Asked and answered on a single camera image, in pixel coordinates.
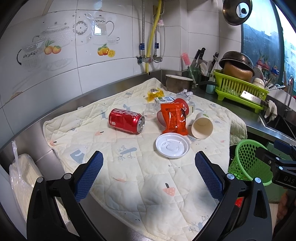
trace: screw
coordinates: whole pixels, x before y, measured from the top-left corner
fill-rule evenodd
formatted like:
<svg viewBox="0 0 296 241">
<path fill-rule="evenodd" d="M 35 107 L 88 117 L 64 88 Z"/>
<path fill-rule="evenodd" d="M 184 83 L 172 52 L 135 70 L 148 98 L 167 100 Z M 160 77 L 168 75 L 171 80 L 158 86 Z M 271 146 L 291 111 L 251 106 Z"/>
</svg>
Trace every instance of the screw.
<svg viewBox="0 0 296 241">
<path fill-rule="evenodd" d="M 255 178 L 255 182 L 257 182 L 257 183 L 261 183 L 261 179 L 258 178 L 258 177 L 256 177 L 256 178 Z"/>
<path fill-rule="evenodd" d="M 38 183 L 41 183 L 42 181 L 43 181 L 43 177 L 38 177 L 38 178 L 37 178 L 37 182 L 38 182 Z"/>
<path fill-rule="evenodd" d="M 70 179 L 71 177 L 72 177 L 71 173 L 66 173 L 64 175 L 64 179 L 66 179 L 66 180 Z"/>
<path fill-rule="evenodd" d="M 230 179 L 230 180 L 233 180 L 234 179 L 234 175 L 232 173 L 228 173 L 227 174 L 227 178 Z"/>
</svg>

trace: yellow packet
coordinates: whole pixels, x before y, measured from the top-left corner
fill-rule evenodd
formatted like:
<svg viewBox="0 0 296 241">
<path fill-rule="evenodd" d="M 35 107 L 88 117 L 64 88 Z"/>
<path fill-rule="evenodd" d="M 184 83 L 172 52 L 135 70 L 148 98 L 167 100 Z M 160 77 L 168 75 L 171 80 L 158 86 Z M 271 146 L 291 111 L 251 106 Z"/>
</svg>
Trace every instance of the yellow packet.
<svg viewBox="0 0 296 241">
<path fill-rule="evenodd" d="M 159 88 L 157 89 L 150 89 L 148 91 L 148 102 L 154 100 L 154 98 L 157 98 L 157 97 L 164 97 L 165 95 L 163 94 L 163 91 Z"/>
</svg>

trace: orange snack bag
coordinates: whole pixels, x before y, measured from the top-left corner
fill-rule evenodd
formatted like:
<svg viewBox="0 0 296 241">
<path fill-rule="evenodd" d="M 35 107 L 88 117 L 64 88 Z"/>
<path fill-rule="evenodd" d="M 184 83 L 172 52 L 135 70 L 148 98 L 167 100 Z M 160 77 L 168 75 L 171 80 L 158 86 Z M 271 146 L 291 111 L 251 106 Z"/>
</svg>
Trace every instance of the orange snack bag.
<svg viewBox="0 0 296 241">
<path fill-rule="evenodd" d="M 164 133 L 174 132 L 183 136 L 188 135 L 186 129 L 186 116 L 182 109 L 183 105 L 179 103 L 161 104 L 161 112 L 166 123 Z"/>
</svg>

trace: yellow gas pipe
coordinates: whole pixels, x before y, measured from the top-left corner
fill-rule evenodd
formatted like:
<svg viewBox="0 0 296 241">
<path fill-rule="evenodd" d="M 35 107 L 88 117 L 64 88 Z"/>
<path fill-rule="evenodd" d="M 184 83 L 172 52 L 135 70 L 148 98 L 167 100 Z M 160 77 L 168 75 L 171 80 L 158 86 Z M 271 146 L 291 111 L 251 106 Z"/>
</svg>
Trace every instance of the yellow gas pipe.
<svg viewBox="0 0 296 241">
<path fill-rule="evenodd" d="M 149 38 L 149 42 L 148 42 L 148 48 L 147 48 L 147 52 L 146 52 L 146 57 L 149 58 L 151 56 L 151 48 L 152 48 L 152 41 L 153 41 L 153 36 L 154 36 L 154 32 L 159 20 L 159 16 L 160 16 L 160 11 L 161 11 L 161 1 L 162 0 L 158 0 L 158 8 L 157 8 L 157 13 L 156 13 L 156 17 L 155 17 L 155 21 L 152 27 L 152 31 L 150 34 L 150 38 Z M 145 69 L 146 69 L 146 73 L 149 73 L 149 64 L 146 63 L 145 65 Z"/>
</svg>

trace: cloth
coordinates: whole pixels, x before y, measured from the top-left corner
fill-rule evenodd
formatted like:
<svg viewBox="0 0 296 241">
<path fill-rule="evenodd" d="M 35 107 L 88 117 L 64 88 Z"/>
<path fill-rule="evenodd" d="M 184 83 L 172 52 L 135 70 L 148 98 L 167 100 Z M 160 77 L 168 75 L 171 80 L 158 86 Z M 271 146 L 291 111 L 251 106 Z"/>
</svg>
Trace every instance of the cloth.
<svg viewBox="0 0 296 241">
<path fill-rule="evenodd" d="M 205 140 L 188 135 L 188 153 L 168 159 L 155 146 L 164 130 L 157 120 L 146 121 L 138 135 L 116 130 L 108 123 L 114 108 L 143 114 L 152 88 L 160 88 L 165 96 L 176 96 L 153 78 L 46 121 L 44 137 L 66 172 L 74 172 L 96 150 L 103 153 L 104 164 L 90 194 L 127 226 L 153 240 L 192 240 L 217 205 L 195 167 L 195 154 L 204 151 L 227 172 L 229 145 L 247 137 L 246 125 L 228 109 L 193 95 L 190 101 L 196 109 L 186 119 L 189 133 L 199 112 L 213 121 L 213 133 Z"/>
<path fill-rule="evenodd" d="M 273 121 L 277 117 L 277 106 L 271 100 L 268 101 L 268 108 L 265 112 L 264 118 L 266 119 L 269 116 L 269 121 Z"/>
</svg>

